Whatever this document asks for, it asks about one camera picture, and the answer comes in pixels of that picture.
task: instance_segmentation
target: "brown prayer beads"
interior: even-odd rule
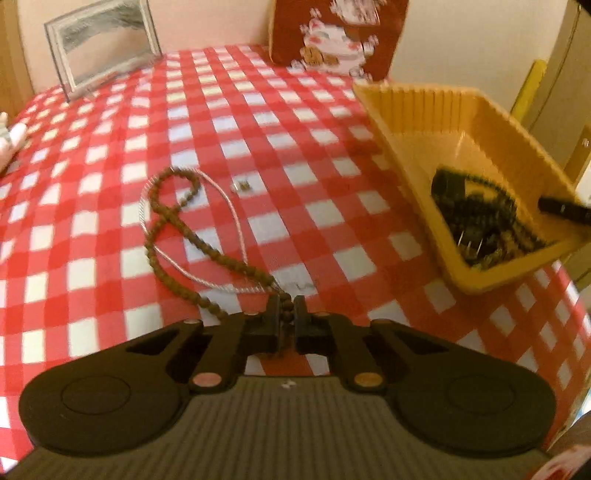
[[[191,182],[191,188],[187,196],[181,200],[180,203],[176,203],[172,207],[168,207],[160,203],[160,188],[164,180],[169,177],[181,177]],[[154,222],[153,226],[148,230],[145,239],[145,247],[148,256],[148,262],[154,270],[156,277],[175,295],[181,297],[184,300],[189,301],[195,306],[207,309],[212,315],[215,315],[220,321],[228,318],[228,313],[223,310],[217,303],[212,302],[207,297],[202,297],[199,293],[181,285],[177,280],[168,275],[158,260],[158,255],[154,249],[154,243],[158,234],[162,231],[167,223],[170,223],[175,227],[189,242],[191,242],[196,248],[201,250],[211,260],[228,270],[235,271],[241,275],[248,277],[250,280],[260,283],[264,287],[271,287],[275,290],[281,299],[281,320],[286,323],[290,323],[293,320],[293,308],[294,305],[291,302],[291,297],[288,293],[284,292],[279,288],[275,279],[272,275],[265,271],[247,265],[242,260],[236,260],[227,255],[221,254],[218,250],[211,247],[200,239],[193,231],[178,217],[181,209],[185,207],[191,200],[198,194],[201,188],[201,182],[199,175],[193,170],[184,168],[170,167],[164,170],[152,183],[152,186],[148,192],[148,199],[150,206],[154,213],[160,215],[159,220]]]

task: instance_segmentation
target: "silver picture frame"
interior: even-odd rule
[[[68,102],[162,56],[148,0],[103,0],[45,24]]]

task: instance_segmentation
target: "lucky cat image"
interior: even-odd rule
[[[361,43],[349,38],[343,27],[324,24],[318,18],[310,20],[309,25],[302,25],[300,30],[304,34],[304,48],[300,50],[302,61],[294,61],[293,67],[368,78],[362,66],[366,58],[374,54],[377,37],[373,35]]]
[[[330,11],[349,25],[379,25],[378,9],[386,0],[333,0]]]

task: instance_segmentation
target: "red and white checkered tablecloth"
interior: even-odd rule
[[[561,265],[481,296],[445,283],[348,80],[269,67],[248,46],[182,51],[93,100],[68,105],[60,89],[38,95],[20,120],[30,141],[0,180],[4,468],[31,448],[18,397],[34,376],[187,317],[214,322],[162,286],[145,257],[139,195],[170,165],[199,166],[226,191],[248,179],[253,191],[232,199],[249,260],[305,294],[311,310],[359,325],[393,319],[537,371],[558,398],[553,432],[583,387],[591,325]],[[187,186],[170,180],[162,200],[172,203]],[[182,218],[239,256],[229,209],[213,188]],[[159,246],[195,275],[236,280],[170,226]],[[266,301],[205,294],[230,313]],[[247,366],[271,375],[326,371],[325,359],[293,353]]]

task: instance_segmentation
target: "white wall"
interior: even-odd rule
[[[34,89],[57,83],[43,24],[95,0],[19,0]],[[150,0],[164,51],[263,42],[274,0]],[[506,108],[553,48],[567,0],[410,0],[392,76],[476,86]]]
[[[550,58],[566,4],[410,0],[391,76],[400,82],[478,87],[510,109],[532,62]]]
[[[33,89],[57,84],[44,23],[96,0],[19,0],[22,46]],[[150,0],[164,52],[267,39],[272,0]]]

